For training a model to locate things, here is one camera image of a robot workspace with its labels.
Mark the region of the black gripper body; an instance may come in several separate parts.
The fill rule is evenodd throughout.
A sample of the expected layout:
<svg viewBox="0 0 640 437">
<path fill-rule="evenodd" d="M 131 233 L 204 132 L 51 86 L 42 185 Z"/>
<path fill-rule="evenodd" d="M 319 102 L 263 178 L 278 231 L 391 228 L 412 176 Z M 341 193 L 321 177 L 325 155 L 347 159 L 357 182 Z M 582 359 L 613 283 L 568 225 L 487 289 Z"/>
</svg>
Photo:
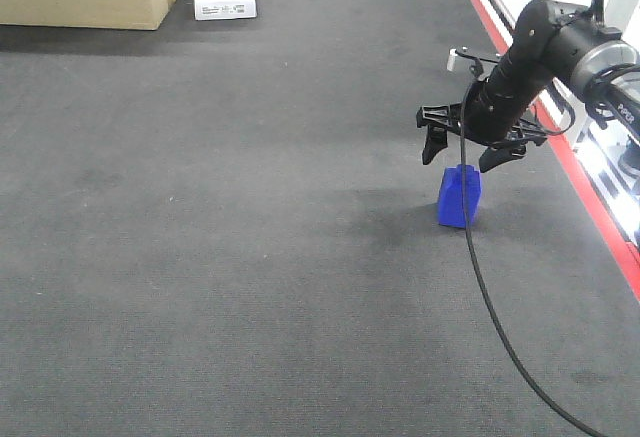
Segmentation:
<svg viewBox="0 0 640 437">
<path fill-rule="evenodd" d="M 474 143 L 505 148 L 533 142 L 542 145 L 547 135 L 534 123 L 523 121 L 532 98 L 496 92 L 488 81 L 473 81 L 461 102 L 438 106 L 421 106 L 416 112 L 416 126 L 445 128 L 449 134 Z"/>
</svg>

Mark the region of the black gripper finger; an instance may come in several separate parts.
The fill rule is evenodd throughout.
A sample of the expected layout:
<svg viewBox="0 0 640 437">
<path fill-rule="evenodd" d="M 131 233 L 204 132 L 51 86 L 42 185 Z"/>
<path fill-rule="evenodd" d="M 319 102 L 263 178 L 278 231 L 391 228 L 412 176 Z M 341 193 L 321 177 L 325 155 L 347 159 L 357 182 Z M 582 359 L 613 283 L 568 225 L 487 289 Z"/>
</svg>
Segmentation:
<svg viewBox="0 0 640 437">
<path fill-rule="evenodd" d="M 521 160 L 525 157 L 525 155 L 525 145 L 505 148 L 488 147 L 479 158 L 479 170 L 481 173 L 486 173 L 503 164 Z"/>
<path fill-rule="evenodd" d="M 448 132 L 445 128 L 428 126 L 422 151 L 422 163 L 429 165 L 436 155 L 448 147 Z"/>
</svg>

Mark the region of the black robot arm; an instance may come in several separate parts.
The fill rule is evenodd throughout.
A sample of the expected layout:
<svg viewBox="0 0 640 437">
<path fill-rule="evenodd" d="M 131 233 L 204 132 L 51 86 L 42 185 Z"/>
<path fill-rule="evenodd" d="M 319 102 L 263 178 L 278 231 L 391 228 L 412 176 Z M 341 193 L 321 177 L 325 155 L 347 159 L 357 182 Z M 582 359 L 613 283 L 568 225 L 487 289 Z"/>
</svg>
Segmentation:
<svg viewBox="0 0 640 437">
<path fill-rule="evenodd" d="M 524 119 L 539 94 L 559 80 L 600 127 L 620 122 L 639 139 L 639 53 L 622 32 L 604 22 L 604 0 L 589 6 L 532 0 L 519 14 L 513 41 L 503 55 L 453 50 L 450 58 L 471 60 L 473 80 L 462 101 L 421 107 L 424 164 L 448 146 L 448 135 L 485 146 L 479 168 L 487 172 L 519 160 L 529 142 L 542 145 L 551 131 Z"/>
</svg>

